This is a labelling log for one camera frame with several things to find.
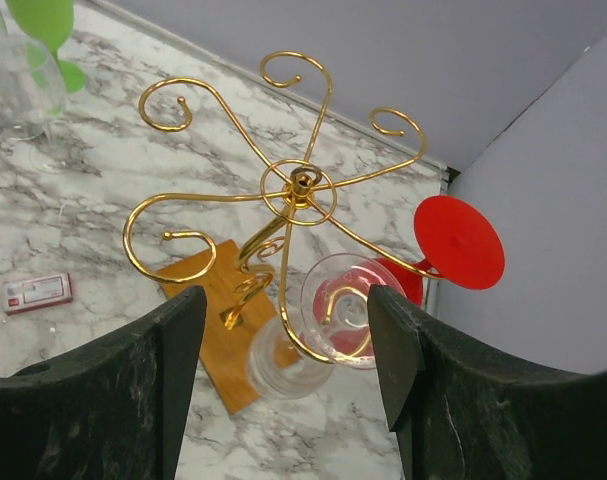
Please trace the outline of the red plastic wine glass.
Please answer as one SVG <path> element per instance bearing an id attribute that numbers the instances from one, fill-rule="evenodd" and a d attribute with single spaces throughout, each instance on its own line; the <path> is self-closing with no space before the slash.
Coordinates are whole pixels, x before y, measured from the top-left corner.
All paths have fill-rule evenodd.
<path id="1" fill-rule="evenodd" d="M 384 258 L 416 306 L 424 299 L 424 277 L 420 270 L 444 278 L 470 290 L 484 290 L 496 285 L 505 269 L 505 255 L 500 238 L 491 223 L 478 210 L 448 195 L 423 200 L 414 214 L 414 233 L 424 258 L 402 267 Z"/>

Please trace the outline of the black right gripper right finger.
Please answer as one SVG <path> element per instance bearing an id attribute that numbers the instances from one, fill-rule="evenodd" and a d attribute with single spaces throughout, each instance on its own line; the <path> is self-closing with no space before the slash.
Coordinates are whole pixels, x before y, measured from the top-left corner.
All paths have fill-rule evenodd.
<path id="1" fill-rule="evenodd" d="M 404 478 L 607 479 L 607 371 L 507 354 L 388 286 L 367 308 Z"/>

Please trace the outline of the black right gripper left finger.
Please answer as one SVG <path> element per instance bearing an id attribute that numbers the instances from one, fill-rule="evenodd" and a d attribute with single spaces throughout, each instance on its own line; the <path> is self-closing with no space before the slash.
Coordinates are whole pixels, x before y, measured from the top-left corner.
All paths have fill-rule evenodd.
<path id="1" fill-rule="evenodd" d="M 206 320 L 188 287 L 143 317 L 0 377 L 0 479 L 172 479 Z"/>

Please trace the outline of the green plastic wine glass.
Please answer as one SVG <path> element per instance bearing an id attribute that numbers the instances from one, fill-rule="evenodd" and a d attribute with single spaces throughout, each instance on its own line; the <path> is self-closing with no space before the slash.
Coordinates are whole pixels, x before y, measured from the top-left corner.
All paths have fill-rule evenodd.
<path id="1" fill-rule="evenodd" d="M 73 0 L 7 0 L 7 8 L 18 27 L 39 40 L 50 51 L 61 73 L 66 92 L 73 94 L 85 87 L 81 68 L 59 58 L 59 49 L 72 36 Z"/>

